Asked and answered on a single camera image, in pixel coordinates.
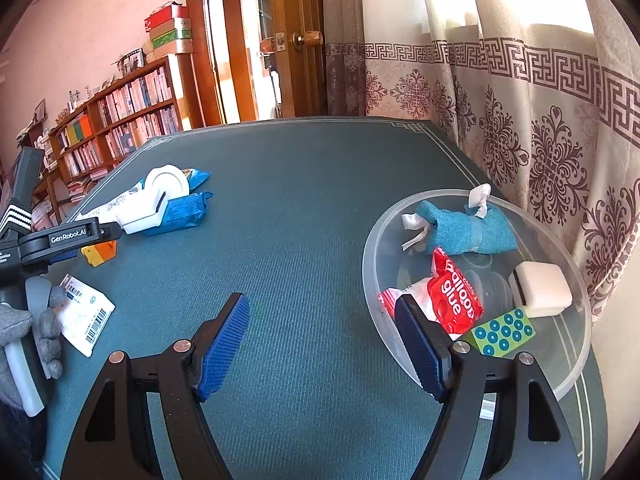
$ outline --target green card with blue dots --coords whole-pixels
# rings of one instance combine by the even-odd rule
[[[474,327],[462,339],[484,355],[503,357],[535,335],[527,315],[521,308],[514,308],[503,316]]]

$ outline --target orange block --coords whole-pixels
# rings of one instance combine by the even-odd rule
[[[116,255],[117,240],[90,245],[81,249],[86,260],[94,267],[111,260]]]

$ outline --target green tablecloth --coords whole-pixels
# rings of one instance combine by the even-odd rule
[[[202,225],[124,235],[114,260],[94,269],[76,258],[50,273],[53,281],[69,272],[98,288],[116,310],[91,358],[63,346],[65,373],[49,406],[49,475],[60,474],[82,403],[110,352],[162,351],[238,290],[252,300],[252,323],[225,384],[203,405],[234,477],[409,478],[440,405],[402,371],[374,328],[362,291],[364,243],[398,200],[470,189],[486,177],[429,121],[267,121],[153,139],[83,210],[164,164],[212,171],[199,188],[214,193]],[[179,478],[158,396],[150,405],[165,478]],[[585,478],[597,478],[606,422],[593,357],[562,406]],[[479,475],[489,431],[481,420],[467,478]]]

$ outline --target red package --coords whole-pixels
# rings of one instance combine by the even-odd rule
[[[406,290],[388,288],[379,295],[380,301],[393,319],[396,300],[411,294],[427,319],[437,321],[457,339],[480,319],[482,305],[462,272],[439,247],[433,251],[431,273]]]

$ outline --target curtain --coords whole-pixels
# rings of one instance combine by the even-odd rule
[[[640,47],[613,4],[362,0],[362,12],[366,114],[438,124],[564,242],[597,317],[640,216]]]
[[[322,0],[329,115],[362,116],[366,67],[362,0]]]

